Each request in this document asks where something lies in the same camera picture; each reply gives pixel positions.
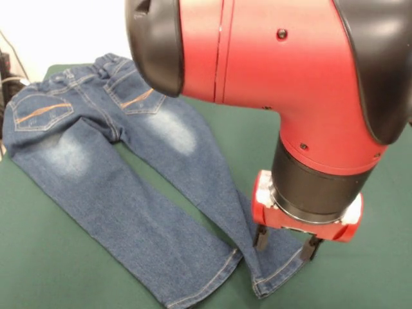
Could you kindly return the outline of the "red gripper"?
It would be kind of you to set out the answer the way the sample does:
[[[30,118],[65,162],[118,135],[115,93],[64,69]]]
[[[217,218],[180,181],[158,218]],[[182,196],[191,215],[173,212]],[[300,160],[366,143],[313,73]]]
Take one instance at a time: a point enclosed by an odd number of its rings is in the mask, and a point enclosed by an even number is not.
[[[268,229],[292,229],[312,234],[303,245],[300,258],[303,261],[312,261],[323,240],[349,242],[355,235],[363,215],[364,199],[359,193],[343,215],[336,220],[321,224],[299,220],[284,211],[274,198],[272,172],[261,170],[254,184],[252,198],[252,218],[257,226],[254,248],[264,250],[268,241]]]

